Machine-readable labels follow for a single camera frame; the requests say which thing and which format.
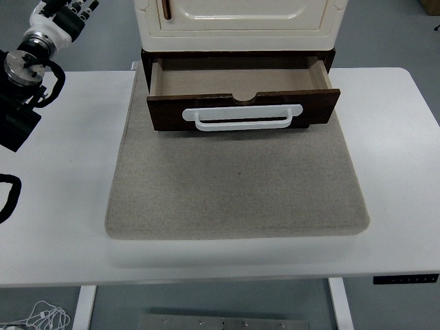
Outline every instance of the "felt mat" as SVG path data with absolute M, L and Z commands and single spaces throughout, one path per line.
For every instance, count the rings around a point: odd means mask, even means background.
M 110 237 L 328 236 L 368 227 L 335 112 L 301 130 L 157 132 L 147 93 L 139 68 L 107 208 Z

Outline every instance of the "white table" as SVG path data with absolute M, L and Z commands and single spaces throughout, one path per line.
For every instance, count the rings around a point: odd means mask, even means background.
M 21 178 L 0 225 L 0 286 L 303 278 L 440 271 L 440 128 L 408 72 L 332 69 L 370 227 L 357 236 L 116 241 L 107 199 L 134 72 L 72 72 L 0 173 Z M 0 186 L 0 204 L 9 186 Z

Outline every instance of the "metal plate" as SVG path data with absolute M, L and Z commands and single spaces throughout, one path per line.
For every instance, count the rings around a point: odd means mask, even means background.
M 141 314 L 138 330 L 309 330 L 309 322 Z

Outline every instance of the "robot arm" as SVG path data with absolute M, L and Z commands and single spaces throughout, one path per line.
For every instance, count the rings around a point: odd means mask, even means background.
M 86 7 L 85 1 L 42 0 L 17 50 L 0 50 L 0 144 L 4 147 L 17 151 L 41 119 L 33 108 L 47 106 L 61 92 L 65 74 L 52 59 L 78 38 L 98 6 L 95 0 Z M 50 96 L 42 85 L 46 67 L 57 78 Z

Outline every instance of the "open drawer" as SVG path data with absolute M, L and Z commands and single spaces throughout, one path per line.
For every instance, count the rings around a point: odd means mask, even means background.
M 314 54 L 195 54 L 143 57 L 156 131 L 303 129 L 327 123 L 340 95 Z

